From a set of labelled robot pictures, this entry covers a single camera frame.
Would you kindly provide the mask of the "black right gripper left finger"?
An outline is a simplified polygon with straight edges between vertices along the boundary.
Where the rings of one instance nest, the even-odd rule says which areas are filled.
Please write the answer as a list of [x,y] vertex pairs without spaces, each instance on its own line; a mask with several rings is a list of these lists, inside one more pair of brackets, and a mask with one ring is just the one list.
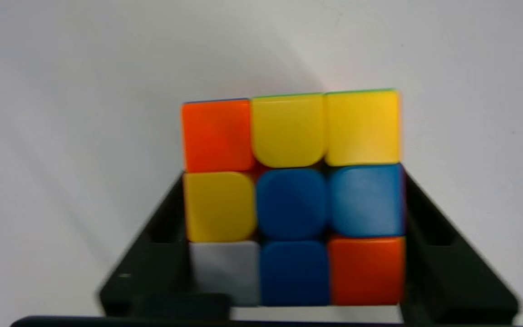
[[231,301],[192,277],[179,177],[99,289],[111,318],[229,319]]

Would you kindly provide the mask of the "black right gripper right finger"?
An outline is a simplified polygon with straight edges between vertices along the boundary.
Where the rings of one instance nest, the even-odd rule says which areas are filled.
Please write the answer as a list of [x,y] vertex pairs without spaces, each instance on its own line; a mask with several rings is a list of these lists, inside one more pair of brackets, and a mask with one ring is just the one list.
[[405,181],[406,325],[512,325],[519,300],[415,180]]

